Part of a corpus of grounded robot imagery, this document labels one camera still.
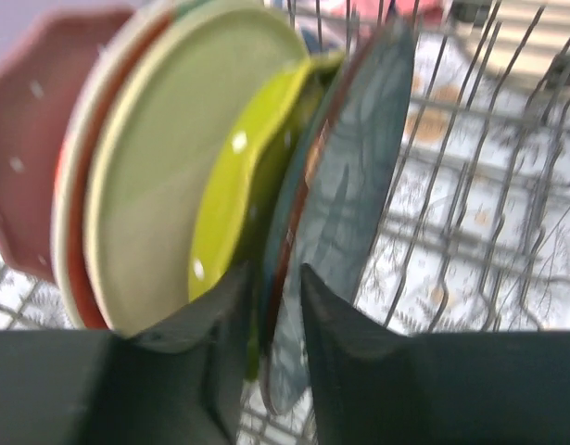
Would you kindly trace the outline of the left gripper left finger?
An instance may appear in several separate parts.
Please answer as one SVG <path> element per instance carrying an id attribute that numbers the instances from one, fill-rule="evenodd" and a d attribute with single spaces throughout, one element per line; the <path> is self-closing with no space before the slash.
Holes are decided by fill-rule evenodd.
<path id="1" fill-rule="evenodd" d="M 233 444 L 253 269 L 141 334 L 0 331 L 0 444 Z"/>

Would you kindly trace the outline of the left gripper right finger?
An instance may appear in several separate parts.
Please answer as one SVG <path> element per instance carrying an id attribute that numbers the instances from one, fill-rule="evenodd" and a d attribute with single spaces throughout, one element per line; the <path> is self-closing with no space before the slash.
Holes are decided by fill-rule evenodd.
<path id="1" fill-rule="evenodd" d="M 300 278 L 320 443 L 570 444 L 570 331 L 405 337 Z"/>

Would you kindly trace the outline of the red and teal floral plate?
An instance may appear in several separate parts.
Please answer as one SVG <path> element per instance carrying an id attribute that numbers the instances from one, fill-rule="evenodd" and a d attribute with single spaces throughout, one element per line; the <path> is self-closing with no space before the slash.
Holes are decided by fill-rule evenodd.
<path id="1" fill-rule="evenodd" d="M 153 1 L 124 23 L 91 68 L 70 116 L 58 158 L 51 217 L 52 267 L 77 328 L 106 329 L 85 269 L 82 216 L 91 158 L 115 95 L 136 62 L 171 24 L 200 1 Z"/>

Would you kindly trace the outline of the green polka dot scalloped plate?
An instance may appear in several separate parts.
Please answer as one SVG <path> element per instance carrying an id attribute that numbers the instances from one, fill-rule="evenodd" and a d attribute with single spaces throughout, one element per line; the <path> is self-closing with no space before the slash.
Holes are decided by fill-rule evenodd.
<path id="1" fill-rule="evenodd" d="M 313 54 L 274 73 L 248 100 L 210 170 L 191 242 L 191 299 L 234 265 L 258 264 L 285 172 L 344 60 Z"/>

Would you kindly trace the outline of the dark teal plate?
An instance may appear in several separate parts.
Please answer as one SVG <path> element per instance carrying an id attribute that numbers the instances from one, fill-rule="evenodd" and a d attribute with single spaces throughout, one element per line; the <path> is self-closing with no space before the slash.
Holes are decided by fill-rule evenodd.
<path id="1" fill-rule="evenodd" d="M 414 48 L 403 18 L 375 29 L 335 76 L 287 168 L 259 293 L 260 390 L 273 414 L 288 413 L 309 384 L 301 266 L 346 301 L 358 291 L 397 163 Z"/>

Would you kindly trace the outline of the pink and green branch plate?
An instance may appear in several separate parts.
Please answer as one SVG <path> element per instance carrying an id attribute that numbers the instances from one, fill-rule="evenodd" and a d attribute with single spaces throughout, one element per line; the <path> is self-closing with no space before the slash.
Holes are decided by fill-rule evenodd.
<path id="1" fill-rule="evenodd" d="M 84 200 L 86 269 L 108 326 L 133 336 L 188 301 L 207 178 L 257 90 L 307 50 L 285 16 L 211 1 L 138 59 L 96 146 Z"/>

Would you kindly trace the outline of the cream green plate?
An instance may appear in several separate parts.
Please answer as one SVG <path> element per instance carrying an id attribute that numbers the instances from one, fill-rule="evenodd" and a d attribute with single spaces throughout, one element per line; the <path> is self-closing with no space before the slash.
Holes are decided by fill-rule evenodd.
<path id="1" fill-rule="evenodd" d="M 450 24 L 461 49 L 494 78 L 528 92 L 570 90 L 570 1 L 456 1 Z"/>

